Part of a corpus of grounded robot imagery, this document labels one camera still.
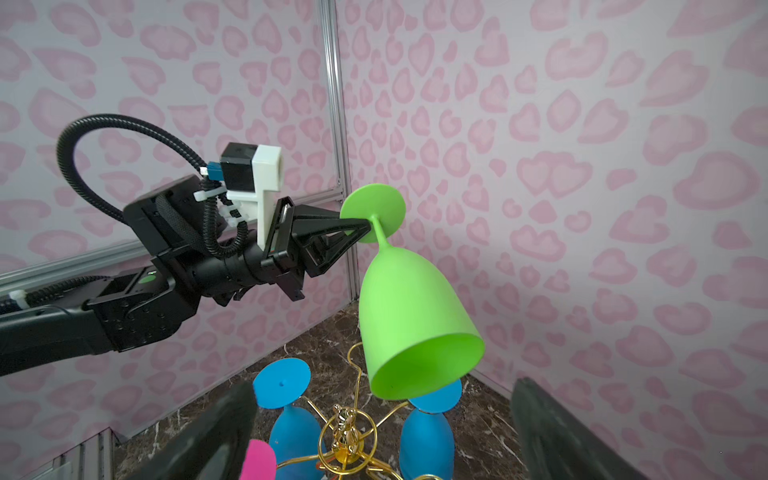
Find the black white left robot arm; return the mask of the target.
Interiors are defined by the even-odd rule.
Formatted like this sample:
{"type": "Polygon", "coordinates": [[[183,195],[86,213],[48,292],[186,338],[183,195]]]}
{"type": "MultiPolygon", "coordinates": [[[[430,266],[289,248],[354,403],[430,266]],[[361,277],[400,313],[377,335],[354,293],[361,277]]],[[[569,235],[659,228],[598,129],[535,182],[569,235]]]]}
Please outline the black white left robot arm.
{"type": "Polygon", "coordinates": [[[125,207],[150,265],[2,297],[1,373],[159,342],[196,315],[202,298],[225,307],[255,286],[276,285],[290,300],[301,300],[306,276],[327,272],[372,230],[366,219],[343,219],[283,197],[265,246],[250,232],[240,252],[219,259],[199,238],[203,205],[193,197],[198,188],[198,178],[190,175],[125,207]]]}

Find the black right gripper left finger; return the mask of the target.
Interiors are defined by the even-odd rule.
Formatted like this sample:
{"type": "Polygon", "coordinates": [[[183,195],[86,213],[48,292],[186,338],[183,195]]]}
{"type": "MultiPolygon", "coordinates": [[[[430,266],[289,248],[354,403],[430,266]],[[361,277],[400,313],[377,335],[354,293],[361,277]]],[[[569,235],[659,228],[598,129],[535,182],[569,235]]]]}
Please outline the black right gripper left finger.
{"type": "Polygon", "coordinates": [[[257,399],[240,383],[203,412],[132,479],[237,479],[251,439],[257,399]]]}

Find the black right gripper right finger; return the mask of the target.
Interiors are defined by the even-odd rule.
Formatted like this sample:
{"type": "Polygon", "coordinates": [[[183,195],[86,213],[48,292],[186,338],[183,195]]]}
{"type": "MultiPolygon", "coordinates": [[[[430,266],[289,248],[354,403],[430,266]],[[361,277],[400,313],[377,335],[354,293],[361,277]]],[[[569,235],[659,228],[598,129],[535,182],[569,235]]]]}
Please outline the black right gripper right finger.
{"type": "Polygon", "coordinates": [[[531,378],[515,382],[511,414],[532,479],[644,477],[531,378]]]}

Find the green wine glass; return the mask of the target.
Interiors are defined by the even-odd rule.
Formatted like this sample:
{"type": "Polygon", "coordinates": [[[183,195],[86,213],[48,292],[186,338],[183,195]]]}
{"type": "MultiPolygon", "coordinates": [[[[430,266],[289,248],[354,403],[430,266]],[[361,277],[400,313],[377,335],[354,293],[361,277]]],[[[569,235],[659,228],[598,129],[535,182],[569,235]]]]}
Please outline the green wine glass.
{"type": "Polygon", "coordinates": [[[471,372],[486,350],[442,272],[391,243],[405,215],[403,196],[386,184],[357,189],[340,211],[366,223],[362,242],[379,247],[361,284],[359,328],[371,392],[384,400],[431,394],[471,372]]]}

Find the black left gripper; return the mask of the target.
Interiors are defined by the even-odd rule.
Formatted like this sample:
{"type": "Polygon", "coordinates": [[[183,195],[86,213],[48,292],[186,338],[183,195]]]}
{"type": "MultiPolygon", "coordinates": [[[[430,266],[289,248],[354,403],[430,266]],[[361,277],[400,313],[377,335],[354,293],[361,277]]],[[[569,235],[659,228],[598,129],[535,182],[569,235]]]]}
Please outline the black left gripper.
{"type": "Polygon", "coordinates": [[[336,211],[280,198],[266,238],[260,278],[277,285],[290,300],[302,300],[305,273],[312,278],[325,274],[370,232],[368,220],[344,219],[336,211]]]}

